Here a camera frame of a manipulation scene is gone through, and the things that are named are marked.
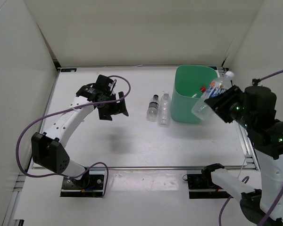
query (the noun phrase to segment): green plastic container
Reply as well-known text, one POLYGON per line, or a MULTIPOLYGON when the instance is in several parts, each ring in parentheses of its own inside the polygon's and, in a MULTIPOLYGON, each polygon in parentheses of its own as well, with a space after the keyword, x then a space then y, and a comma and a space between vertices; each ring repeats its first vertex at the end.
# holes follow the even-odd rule
POLYGON ((192 112, 193 106, 202 95, 201 87, 209 87, 211 81, 218 77, 210 67, 182 65, 177 68, 171 102, 171 117, 175 121, 199 123, 201 120, 192 112))

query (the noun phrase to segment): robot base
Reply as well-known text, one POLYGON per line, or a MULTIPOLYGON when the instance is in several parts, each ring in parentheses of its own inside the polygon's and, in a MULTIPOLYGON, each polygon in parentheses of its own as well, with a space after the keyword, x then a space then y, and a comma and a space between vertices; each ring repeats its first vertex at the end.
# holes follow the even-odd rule
POLYGON ((230 195, 218 186, 208 186, 201 174, 188 174, 190 199, 226 199, 230 195))
POLYGON ((104 173, 103 174, 90 174, 89 185, 86 187, 86 191, 82 192, 81 188, 78 188, 72 183, 70 179, 63 178, 60 197, 90 197, 100 198, 103 196, 104 187, 104 173))

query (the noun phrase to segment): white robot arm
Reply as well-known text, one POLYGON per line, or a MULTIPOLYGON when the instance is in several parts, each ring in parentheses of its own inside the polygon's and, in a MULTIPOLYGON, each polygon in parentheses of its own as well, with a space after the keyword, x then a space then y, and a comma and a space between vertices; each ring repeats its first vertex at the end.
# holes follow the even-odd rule
POLYGON ((251 222, 258 224, 268 213, 264 225, 282 225, 283 121, 275 119, 276 95, 263 86, 247 87, 244 92, 232 86, 205 102, 224 122, 235 120, 246 129, 260 164, 262 190, 243 184, 220 164, 202 171, 208 184, 226 190, 240 203, 243 214, 251 222))
MULTIPOLYGON (((71 112, 61 115, 49 129, 42 134, 35 133, 32 137, 33 161, 43 167, 63 175, 65 177, 76 177, 72 182, 80 188, 88 186, 88 173, 86 168, 72 161, 64 147, 76 128, 83 122, 84 118, 97 107, 100 120, 112 120, 111 115, 123 113, 128 116, 123 99, 115 102, 116 94, 113 93, 116 81, 99 75, 96 83, 82 86, 76 93, 70 108, 89 104, 90 102, 101 102, 99 105, 88 105, 83 108, 76 108, 71 112)), ((119 97, 124 96, 123 92, 118 93, 119 97)))

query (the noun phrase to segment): plastic bottle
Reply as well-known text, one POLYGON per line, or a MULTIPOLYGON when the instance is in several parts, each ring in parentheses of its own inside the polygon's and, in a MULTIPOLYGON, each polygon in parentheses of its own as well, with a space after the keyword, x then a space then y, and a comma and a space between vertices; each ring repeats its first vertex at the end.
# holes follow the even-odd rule
POLYGON ((147 119, 149 121, 156 121, 158 115, 159 99, 158 95, 154 95, 150 100, 149 108, 147 110, 147 119))
POLYGON ((200 88, 201 93, 197 92, 197 93, 195 93, 194 95, 192 95, 191 97, 192 97, 192 98, 200 98, 201 95, 202 95, 206 90, 207 90, 207 89, 206 89, 205 87, 201 87, 201 88, 200 88))
POLYGON ((168 126, 171 121, 171 97, 168 92, 165 92, 160 99, 160 105, 158 110, 158 124, 163 126, 168 126))
POLYGON ((234 73, 228 71, 225 73, 225 77, 214 79, 209 88, 202 94, 200 99, 192 108, 192 113, 196 115, 201 120, 206 120, 213 112, 213 110, 207 106, 204 102, 206 99, 211 97, 216 97, 225 91, 227 91, 231 86, 231 79, 234 77, 234 73))

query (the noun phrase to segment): black bracket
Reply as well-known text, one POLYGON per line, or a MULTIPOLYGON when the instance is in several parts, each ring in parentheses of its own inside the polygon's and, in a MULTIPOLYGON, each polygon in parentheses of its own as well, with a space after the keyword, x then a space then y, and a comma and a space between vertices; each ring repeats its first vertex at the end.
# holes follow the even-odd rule
POLYGON ((226 199, 230 197, 227 192, 220 191, 220 187, 208 186, 203 174, 188 174, 187 177, 190 199, 226 199))
POLYGON ((253 86, 257 86, 259 84, 259 82, 260 82, 260 79, 253 79, 252 80, 253 86))
POLYGON ((103 196, 103 187, 104 187, 103 174, 89 175, 89 183, 88 186, 86 186, 85 191, 83 191, 82 188, 77 187, 70 179, 63 178, 60 197, 99 198, 103 196))
POLYGON ((76 68, 62 68, 61 72, 76 72, 76 68))

